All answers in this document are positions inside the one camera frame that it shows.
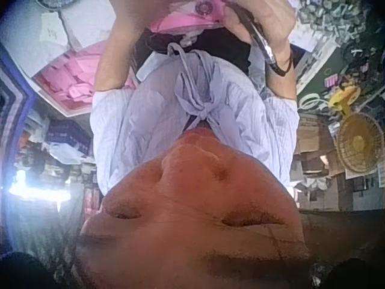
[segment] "yellow fan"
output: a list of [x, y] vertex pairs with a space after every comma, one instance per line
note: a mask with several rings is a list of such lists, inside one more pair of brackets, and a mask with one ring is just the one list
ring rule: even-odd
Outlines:
[[350, 105], [360, 96], [356, 86], [338, 90], [329, 106], [341, 111], [344, 121], [337, 136], [337, 152], [343, 166], [355, 173], [369, 173], [383, 156], [384, 137], [379, 124], [370, 116], [352, 113]]

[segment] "light blue shirt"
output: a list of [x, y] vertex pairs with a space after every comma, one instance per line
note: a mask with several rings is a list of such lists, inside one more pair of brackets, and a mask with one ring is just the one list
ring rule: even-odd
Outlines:
[[221, 142], [255, 157], [289, 185], [297, 103], [266, 87], [258, 93], [237, 67], [206, 52], [185, 54], [172, 44], [169, 54], [136, 90], [94, 95], [90, 122], [102, 193], [170, 148], [192, 115], [197, 117], [187, 129], [207, 120]]

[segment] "eyebrow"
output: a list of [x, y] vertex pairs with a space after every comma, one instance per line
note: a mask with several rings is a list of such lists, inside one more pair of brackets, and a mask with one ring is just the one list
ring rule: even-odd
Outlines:
[[202, 258], [207, 272], [213, 277], [231, 278], [237, 281], [286, 281], [307, 279], [309, 260], [265, 260], [209, 252]]
[[80, 249], [106, 249], [116, 244], [112, 236], [80, 235], [76, 247]]

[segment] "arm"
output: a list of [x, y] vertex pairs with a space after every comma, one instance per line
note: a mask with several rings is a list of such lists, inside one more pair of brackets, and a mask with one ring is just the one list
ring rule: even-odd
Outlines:
[[[255, 21], [260, 23], [281, 69], [288, 68], [291, 49], [288, 41], [295, 25], [295, 13], [288, 0], [232, 0], [253, 13]], [[235, 12], [226, 7], [225, 26], [240, 40], [251, 43], [251, 37], [239, 21]], [[296, 77], [294, 68], [281, 77], [266, 66], [266, 84], [278, 97], [297, 99]]]
[[95, 91], [104, 92], [124, 86], [130, 69], [131, 50], [140, 32], [130, 29], [125, 22], [115, 22], [97, 67]]
[[104, 92], [124, 86], [131, 63], [132, 48], [144, 28], [160, 15], [170, 0], [110, 0], [116, 20], [100, 59], [95, 91]]

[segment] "fluorescent light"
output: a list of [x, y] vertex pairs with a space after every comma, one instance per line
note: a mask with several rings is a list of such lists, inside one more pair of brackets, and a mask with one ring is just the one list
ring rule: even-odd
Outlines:
[[25, 171], [18, 170], [16, 173], [16, 182], [12, 184], [10, 191], [15, 196], [20, 196], [24, 199], [40, 199], [51, 202], [62, 203], [71, 199], [71, 194], [68, 190], [49, 190], [41, 188], [31, 188], [25, 184]]

